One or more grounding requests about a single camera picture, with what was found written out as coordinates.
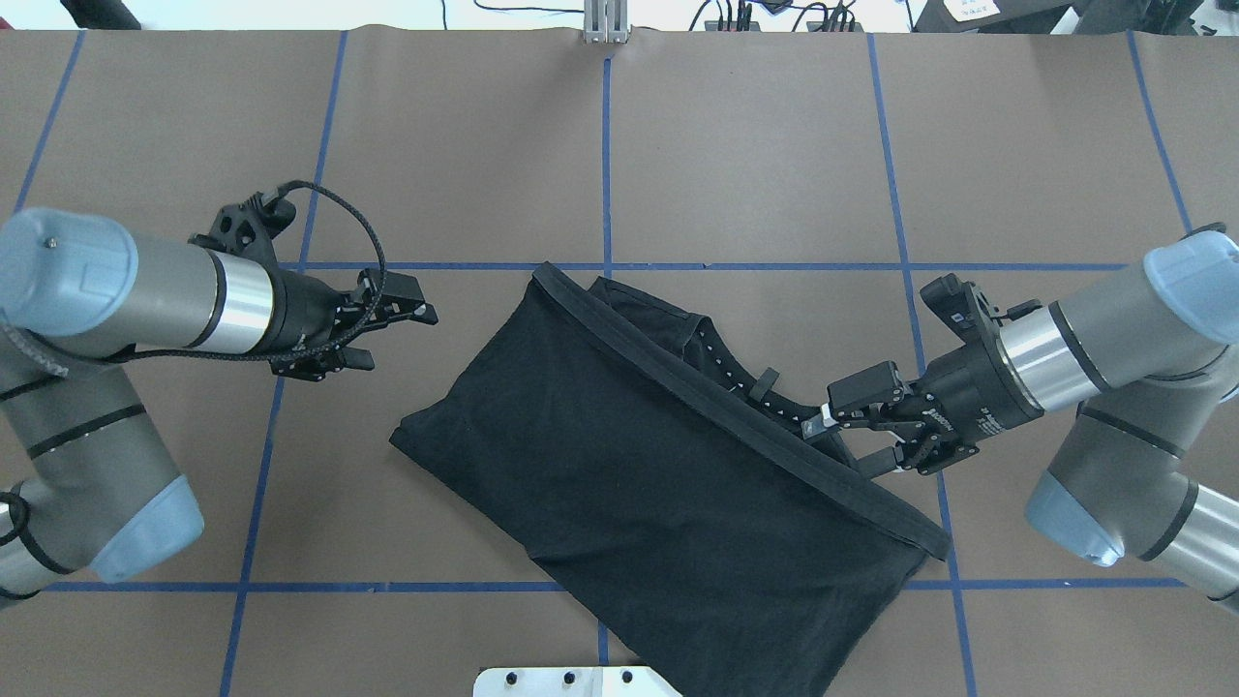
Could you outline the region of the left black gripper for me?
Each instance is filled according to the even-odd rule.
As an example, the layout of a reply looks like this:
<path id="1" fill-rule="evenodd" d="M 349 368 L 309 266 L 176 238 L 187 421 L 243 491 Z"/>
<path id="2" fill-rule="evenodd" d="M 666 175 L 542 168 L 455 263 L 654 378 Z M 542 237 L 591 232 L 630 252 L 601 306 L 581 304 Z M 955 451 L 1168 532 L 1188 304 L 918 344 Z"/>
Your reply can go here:
<path id="1" fill-rule="evenodd" d="M 437 326 L 439 312 L 425 300 L 418 279 L 398 272 L 364 269 L 357 288 L 337 291 L 318 279 L 280 269 L 276 275 L 276 303 L 266 331 L 266 353 L 284 354 L 335 345 L 353 326 L 392 326 L 404 321 Z M 328 352 L 296 360 L 271 360 L 279 378 L 320 380 L 344 370 L 373 371 L 375 358 L 353 345 L 336 345 Z"/>

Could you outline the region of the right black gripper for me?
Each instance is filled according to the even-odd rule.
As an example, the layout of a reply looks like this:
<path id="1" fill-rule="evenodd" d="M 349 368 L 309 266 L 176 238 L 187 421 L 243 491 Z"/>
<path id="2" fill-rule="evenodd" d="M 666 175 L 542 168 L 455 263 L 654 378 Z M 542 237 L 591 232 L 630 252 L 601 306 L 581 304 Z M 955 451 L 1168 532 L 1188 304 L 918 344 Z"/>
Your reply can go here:
<path id="1" fill-rule="evenodd" d="M 906 469 L 929 475 L 978 454 L 979 441 L 1044 415 L 1018 387 L 1010 366 L 985 348 L 943 354 L 911 389 L 908 396 L 908 383 L 890 360 L 828 384 L 820 409 L 825 430 L 898 432 L 911 422 L 923 423 L 907 444 L 854 458 L 850 468 L 864 479 Z"/>

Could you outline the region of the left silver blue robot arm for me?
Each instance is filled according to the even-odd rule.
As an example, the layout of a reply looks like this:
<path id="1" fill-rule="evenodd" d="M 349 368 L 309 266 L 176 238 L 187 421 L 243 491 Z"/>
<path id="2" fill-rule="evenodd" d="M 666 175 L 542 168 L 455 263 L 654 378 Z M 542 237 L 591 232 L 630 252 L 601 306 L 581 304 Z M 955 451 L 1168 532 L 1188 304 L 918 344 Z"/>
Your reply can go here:
<path id="1" fill-rule="evenodd" d="M 416 279 L 366 267 L 353 290 L 284 269 L 292 203 L 254 196 L 177 243 L 36 207 L 2 225 L 2 415 L 33 473 L 2 490 L 2 605 L 90 569 L 114 584 L 195 543 L 204 519 L 125 365 L 264 361 L 318 383 L 369 371 L 352 340 L 434 326 Z"/>

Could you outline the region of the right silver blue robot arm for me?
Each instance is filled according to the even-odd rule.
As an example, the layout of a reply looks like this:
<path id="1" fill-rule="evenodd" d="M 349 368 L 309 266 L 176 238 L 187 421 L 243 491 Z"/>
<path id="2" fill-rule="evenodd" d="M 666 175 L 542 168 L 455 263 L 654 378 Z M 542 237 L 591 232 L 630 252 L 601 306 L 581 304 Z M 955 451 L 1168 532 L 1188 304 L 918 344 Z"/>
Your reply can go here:
<path id="1" fill-rule="evenodd" d="M 929 475 L 1072 409 L 1028 525 L 1092 565 L 1146 561 L 1237 612 L 1237 501 L 1180 469 L 1237 397 L 1237 241 L 1225 225 L 1196 227 L 1048 305 L 1000 310 L 955 274 L 921 298 L 959 348 L 916 379 L 882 361 L 831 383 L 802 439 L 867 479 Z"/>

